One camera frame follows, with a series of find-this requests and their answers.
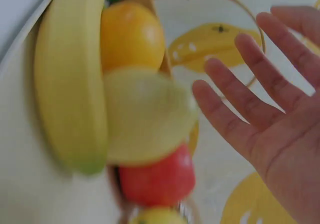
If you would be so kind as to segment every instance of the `red fruit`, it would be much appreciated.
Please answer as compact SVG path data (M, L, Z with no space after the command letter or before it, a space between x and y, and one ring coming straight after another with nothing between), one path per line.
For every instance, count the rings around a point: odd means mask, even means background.
M120 167L124 196L142 206L173 206L193 190L196 177L192 157L183 143L167 158L148 166Z

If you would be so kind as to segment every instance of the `toy fruit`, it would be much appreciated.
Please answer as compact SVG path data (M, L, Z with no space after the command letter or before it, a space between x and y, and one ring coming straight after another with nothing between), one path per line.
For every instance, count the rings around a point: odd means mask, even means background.
M53 0L34 60L38 111L61 163L86 175L107 161L107 114L100 62L105 0Z
M129 224L187 224L187 222L175 210L152 208L141 212Z
M199 121L197 120L188 138L189 152L192 157L194 156L197 145L198 145L198 136L199 136Z
M165 53L163 28L146 7L122 1L101 15L101 62L104 71L138 66L157 71Z
M148 166L120 167L124 196L141 206L174 206L194 188L196 178L188 146Z
M121 68L104 76L108 163L141 166L176 149L198 117L191 91L151 69Z

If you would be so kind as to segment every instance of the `banana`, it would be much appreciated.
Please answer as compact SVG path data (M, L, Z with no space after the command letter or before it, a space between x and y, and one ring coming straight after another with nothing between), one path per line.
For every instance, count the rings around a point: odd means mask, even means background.
M107 161L100 60L104 2L53 0L35 48L35 97L48 142L67 169L85 175L100 172Z

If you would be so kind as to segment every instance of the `hand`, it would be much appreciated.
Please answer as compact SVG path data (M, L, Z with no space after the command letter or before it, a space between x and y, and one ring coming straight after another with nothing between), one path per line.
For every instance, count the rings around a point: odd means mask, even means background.
M270 97L285 111L262 102L219 60L206 73L249 122L238 118L204 81L194 96L212 126L245 157L274 196L303 224L320 223L320 57L288 31L291 28L320 46L320 11L312 7L273 7L257 22L314 87L306 95L275 69L255 41L240 34L235 44Z

